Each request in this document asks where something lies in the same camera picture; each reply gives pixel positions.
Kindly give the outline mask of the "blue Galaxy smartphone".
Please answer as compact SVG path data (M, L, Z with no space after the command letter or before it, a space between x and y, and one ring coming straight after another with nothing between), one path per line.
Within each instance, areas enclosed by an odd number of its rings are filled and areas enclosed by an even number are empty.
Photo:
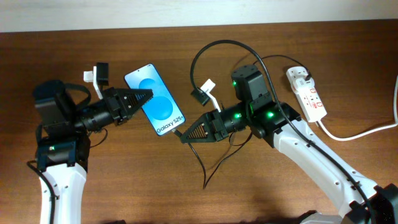
M131 89L152 90L153 97L142 110L158 136L185 122L185 116L152 63L128 73L124 81Z

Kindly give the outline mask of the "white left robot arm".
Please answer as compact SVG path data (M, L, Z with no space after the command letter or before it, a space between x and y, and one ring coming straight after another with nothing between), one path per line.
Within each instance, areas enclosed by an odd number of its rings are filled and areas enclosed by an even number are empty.
M69 90L89 93L60 80L44 82L32 93L42 121L35 131L35 158L27 165L41 185L41 223L81 223L90 134L126 123L153 97L150 89L108 88L100 90L96 103L87 96L76 104Z

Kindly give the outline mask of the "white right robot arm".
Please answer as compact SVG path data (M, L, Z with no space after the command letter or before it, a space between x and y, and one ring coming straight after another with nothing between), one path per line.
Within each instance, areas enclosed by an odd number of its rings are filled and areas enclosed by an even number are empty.
M272 99L255 65L236 69L231 79L239 103L201 115L180 135L182 143L218 142L249 127L319 186L342 223L397 223L397 186L380 187L347 164L291 106Z

